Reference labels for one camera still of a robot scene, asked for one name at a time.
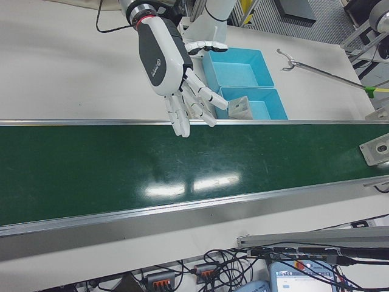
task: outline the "green conveyor belt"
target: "green conveyor belt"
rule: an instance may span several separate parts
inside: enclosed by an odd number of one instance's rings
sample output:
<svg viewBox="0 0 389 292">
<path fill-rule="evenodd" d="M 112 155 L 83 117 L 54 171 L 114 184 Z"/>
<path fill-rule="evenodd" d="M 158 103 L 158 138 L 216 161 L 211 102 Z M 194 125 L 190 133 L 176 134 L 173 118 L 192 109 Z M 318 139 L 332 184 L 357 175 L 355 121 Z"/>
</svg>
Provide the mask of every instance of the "green conveyor belt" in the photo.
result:
<svg viewBox="0 0 389 292">
<path fill-rule="evenodd" d="M 0 226 L 389 175 L 388 124 L 0 127 Z"/>
</svg>

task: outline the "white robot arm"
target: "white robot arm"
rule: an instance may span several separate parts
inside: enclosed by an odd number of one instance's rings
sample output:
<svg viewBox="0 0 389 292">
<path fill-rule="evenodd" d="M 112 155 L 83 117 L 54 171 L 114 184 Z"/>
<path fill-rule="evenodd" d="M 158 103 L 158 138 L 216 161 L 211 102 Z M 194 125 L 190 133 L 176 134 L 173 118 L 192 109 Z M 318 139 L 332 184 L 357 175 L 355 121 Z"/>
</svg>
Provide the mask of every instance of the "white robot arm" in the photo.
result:
<svg viewBox="0 0 389 292">
<path fill-rule="evenodd" d="M 222 52 L 228 47 L 213 40 L 196 40 L 185 45 L 174 19 L 158 16 L 156 1 L 119 0 L 119 3 L 130 25 L 138 32 L 140 59 L 154 92 L 165 97 L 176 135 L 188 137 L 190 134 L 185 105 L 208 125 L 215 126 L 216 120 L 202 104 L 201 97 L 222 110 L 228 103 L 196 76 L 189 54 L 201 49 Z"/>
</svg>

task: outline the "robot finger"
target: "robot finger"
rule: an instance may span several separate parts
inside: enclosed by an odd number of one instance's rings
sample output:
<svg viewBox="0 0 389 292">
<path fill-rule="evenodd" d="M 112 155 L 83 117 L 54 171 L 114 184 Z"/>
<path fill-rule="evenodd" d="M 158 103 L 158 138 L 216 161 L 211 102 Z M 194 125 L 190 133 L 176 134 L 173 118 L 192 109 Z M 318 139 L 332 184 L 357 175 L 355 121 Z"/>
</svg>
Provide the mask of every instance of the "robot finger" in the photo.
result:
<svg viewBox="0 0 389 292">
<path fill-rule="evenodd" d="M 206 87 L 191 69 L 187 69 L 184 79 L 196 96 L 205 98 L 214 106 L 217 106 L 222 110 L 225 110 L 228 107 L 229 103 L 219 94 Z"/>
<path fill-rule="evenodd" d="M 171 125 L 173 126 L 174 133 L 177 136 L 181 136 L 180 121 L 178 119 L 177 114 L 173 111 L 171 107 L 171 97 L 165 96 L 164 99 L 165 99 L 166 110 L 168 112 Z"/>
<path fill-rule="evenodd" d="M 179 120 L 179 126 L 181 129 L 182 137 L 189 137 L 190 134 L 190 124 L 188 120 L 188 114 L 185 110 L 184 102 L 182 101 L 182 96 L 180 92 L 175 93 L 171 96 L 171 107 L 173 112 L 177 114 Z"/>
<path fill-rule="evenodd" d="M 210 127 L 214 127 L 216 125 L 216 119 L 213 117 L 211 112 L 207 110 L 202 103 L 198 101 L 195 97 L 195 94 L 190 89 L 190 87 L 184 82 L 182 84 L 182 96 L 186 103 L 193 108 L 196 115 L 203 119 Z"/>
<path fill-rule="evenodd" d="M 206 52 L 210 50 L 213 52 L 225 52 L 229 49 L 228 45 L 217 41 L 195 41 L 185 44 L 185 48 L 189 55 L 196 55 L 201 50 L 205 50 Z"/>
</svg>

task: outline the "screen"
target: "screen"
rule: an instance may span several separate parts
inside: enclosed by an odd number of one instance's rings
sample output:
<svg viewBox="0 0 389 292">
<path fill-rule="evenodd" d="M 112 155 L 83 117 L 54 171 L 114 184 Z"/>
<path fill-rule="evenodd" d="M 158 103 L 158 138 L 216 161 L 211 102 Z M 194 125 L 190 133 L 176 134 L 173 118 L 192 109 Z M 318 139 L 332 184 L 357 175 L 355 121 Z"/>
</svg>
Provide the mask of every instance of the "screen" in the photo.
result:
<svg viewBox="0 0 389 292">
<path fill-rule="evenodd" d="M 333 280 L 329 272 L 319 274 Z M 332 292 L 330 284 L 323 283 L 297 271 L 276 272 L 276 277 L 278 292 Z"/>
</svg>

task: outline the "blue bin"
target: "blue bin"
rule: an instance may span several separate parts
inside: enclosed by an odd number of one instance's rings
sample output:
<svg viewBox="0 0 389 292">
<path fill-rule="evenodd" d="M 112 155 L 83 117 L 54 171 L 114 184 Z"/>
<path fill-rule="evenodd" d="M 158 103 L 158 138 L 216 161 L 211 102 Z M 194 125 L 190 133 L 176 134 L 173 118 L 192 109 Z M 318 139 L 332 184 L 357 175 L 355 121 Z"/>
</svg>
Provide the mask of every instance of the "blue bin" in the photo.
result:
<svg viewBox="0 0 389 292">
<path fill-rule="evenodd" d="M 276 89 L 222 87 L 219 94 L 226 101 L 247 96 L 255 120 L 287 120 L 284 106 Z M 229 119 L 228 109 L 223 111 L 215 107 L 215 110 L 218 119 Z"/>
<path fill-rule="evenodd" d="M 202 59 L 208 87 L 274 87 L 260 50 L 231 47 L 227 52 L 209 52 Z"/>
</svg>

